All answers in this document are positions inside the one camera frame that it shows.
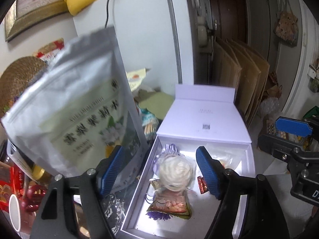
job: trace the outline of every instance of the purple tassel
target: purple tassel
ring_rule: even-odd
[[[146,215],[149,218],[152,218],[154,220],[169,220],[169,219],[171,219],[171,215],[170,214],[157,212],[157,211],[149,211],[149,212],[146,213]]]

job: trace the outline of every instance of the gold frame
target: gold frame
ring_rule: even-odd
[[[30,11],[17,19],[17,1],[15,1],[4,17],[5,40],[8,42],[37,23],[66,12],[68,12],[66,2],[60,0]]]

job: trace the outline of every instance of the metal screw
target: metal screw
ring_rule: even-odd
[[[293,151],[297,154],[297,153],[299,153],[299,152],[300,152],[300,148],[295,147],[295,148],[293,149]]]
[[[258,174],[258,175],[257,175],[257,178],[258,178],[258,180],[260,180],[260,181],[264,181],[264,180],[266,179],[266,177],[265,177],[264,175],[262,175],[262,174]]]
[[[87,174],[88,175],[93,175],[93,174],[95,174],[96,173],[96,170],[95,169],[89,169],[89,170],[87,170]]]
[[[232,170],[232,169],[226,169],[226,170],[225,170],[225,174],[228,175],[228,176],[229,176],[229,175],[232,175],[232,173],[233,173],[233,170]]]
[[[62,179],[62,177],[63,177],[62,174],[57,174],[57,175],[55,175],[54,179],[55,179],[56,181],[59,181],[59,180]]]
[[[309,171],[308,170],[304,169],[304,170],[301,171],[301,176],[302,177],[307,178],[308,175],[309,175]]]

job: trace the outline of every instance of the wall decoration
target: wall decoration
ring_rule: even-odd
[[[33,25],[68,11],[64,0],[16,0],[4,18],[5,40]]]

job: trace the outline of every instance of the cardboard sheet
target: cardboard sheet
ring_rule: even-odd
[[[256,95],[255,90],[260,78],[260,70],[252,61],[250,56],[247,56],[248,54],[245,52],[245,50],[241,51],[240,48],[237,48],[232,43],[229,44],[234,50],[238,62],[242,67],[235,105],[243,112],[245,119],[248,120],[248,108],[250,102],[254,101],[253,96]]]
[[[263,86],[264,84],[261,84],[260,82],[260,74],[261,74],[261,71],[260,69],[258,68],[258,66],[256,65],[256,63],[254,62],[254,60],[251,58],[251,56],[246,52],[246,49],[239,45],[238,43],[236,43],[235,41],[230,41],[230,44],[232,44],[234,47],[236,47],[241,53],[243,53],[250,61],[252,61],[255,65],[255,67],[259,70],[259,77],[258,77],[258,81],[257,81],[257,84],[256,84],[256,88],[255,88],[255,91],[254,91],[254,94],[251,98],[251,101],[249,103],[249,106],[248,106],[248,109],[247,109],[247,112],[245,114],[245,118],[246,120],[248,120],[249,116],[250,116],[250,113],[251,113],[251,109],[253,108],[253,104],[254,104],[254,100],[255,98],[258,98],[259,97],[259,94],[258,94],[258,87],[259,86]]]
[[[212,81],[212,85],[220,85],[221,79],[221,58],[223,55],[223,50],[221,46],[219,46],[216,40],[214,40],[214,56],[213,56],[213,69],[211,71],[211,76],[209,79]]]
[[[251,52],[254,52],[256,55],[258,55],[260,58],[262,58],[263,60],[266,60],[261,53],[259,53],[257,50],[253,49],[252,47],[248,46],[248,44],[246,44],[245,42],[242,42],[241,40],[236,40],[236,42],[239,45],[242,45],[246,50],[249,50]]]
[[[259,55],[259,53],[255,49],[249,47],[247,44],[243,43],[242,41],[237,40],[236,42],[240,45],[243,44],[242,47],[244,47],[246,49],[246,52],[254,60],[254,62],[258,66],[259,70],[261,71],[260,81],[259,81],[259,85],[257,87],[257,92],[256,92],[256,97],[255,97],[255,100],[253,102],[253,107],[251,109],[251,113],[250,113],[250,115],[248,117],[248,121],[247,121],[247,124],[249,126],[251,121],[253,120],[254,116],[256,115],[256,112],[258,110],[262,96],[264,94],[270,65],[261,55]]]
[[[235,98],[237,95],[237,91],[238,91],[238,86],[239,86],[239,80],[240,80],[240,75],[241,75],[241,66],[238,62],[238,59],[234,53],[234,51],[232,50],[231,46],[226,43],[225,41],[223,41],[222,39],[220,39],[219,37],[216,37],[216,41],[217,43],[225,50],[225,52],[234,60],[233,63],[235,63],[237,65],[237,67],[232,68],[231,74],[230,74],[230,79],[232,81],[230,81],[232,83],[231,87],[236,88],[235,91]]]
[[[216,77],[213,78],[214,84],[235,88],[235,94],[237,94],[241,67],[216,41],[214,43],[213,74]]]

